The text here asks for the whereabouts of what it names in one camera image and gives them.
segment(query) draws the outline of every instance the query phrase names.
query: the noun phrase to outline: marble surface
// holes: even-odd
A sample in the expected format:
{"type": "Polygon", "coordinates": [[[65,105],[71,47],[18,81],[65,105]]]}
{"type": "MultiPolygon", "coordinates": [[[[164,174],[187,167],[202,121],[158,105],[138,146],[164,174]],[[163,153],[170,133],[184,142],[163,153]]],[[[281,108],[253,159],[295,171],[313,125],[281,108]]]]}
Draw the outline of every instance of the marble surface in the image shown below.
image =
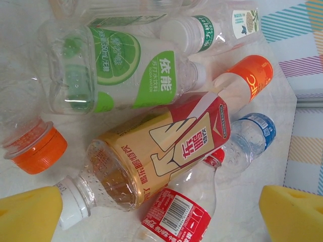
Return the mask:
{"type": "MultiPolygon", "coordinates": [[[[5,33],[1,36],[3,41],[24,52],[24,47],[34,31],[44,19],[50,17],[45,2],[0,1],[0,22],[12,19],[10,23],[0,25],[0,30],[5,33]]],[[[258,208],[258,200],[263,186],[283,184],[296,97],[264,39],[216,58],[201,59],[199,56],[193,56],[192,59],[208,65],[209,71],[216,76],[249,54],[261,54],[267,57],[274,63],[275,76],[264,91],[232,118],[237,119],[250,112],[262,112],[274,120],[277,137],[261,157],[245,172],[233,177],[234,179],[224,181],[225,172],[221,169],[217,171],[217,209],[203,239],[204,242],[270,241],[258,208]]],[[[68,141],[67,151],[50,169],[31,176],[12,162],[4,160],[2,158],[4,151],[1,150],[0,198],[43,186],[52,186],[66,175],[75,176],[83,166],[85,150],[91,139],[143,111],[128,110],[86,116],[44,115],[44,119],[52,120],[68,141]]],[[[153,199],[139,210],[127,213],[109,208],[94,208],[91,217],[71,229],[62,231],[57,227],[52,241],[130,242],[151,202],[153,199]]]]}

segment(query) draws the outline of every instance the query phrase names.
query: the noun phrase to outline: red label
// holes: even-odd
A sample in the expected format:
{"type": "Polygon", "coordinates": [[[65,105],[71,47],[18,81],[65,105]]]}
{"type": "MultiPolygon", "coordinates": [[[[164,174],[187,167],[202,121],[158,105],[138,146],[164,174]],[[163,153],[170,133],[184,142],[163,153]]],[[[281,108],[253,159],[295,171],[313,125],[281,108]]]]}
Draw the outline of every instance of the red label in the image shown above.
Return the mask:
{"type": "Polygon", "coordinates": [[[141,224],[168,242],[199,242],[210,221],[199,205],[165,188],[141,224]]]}

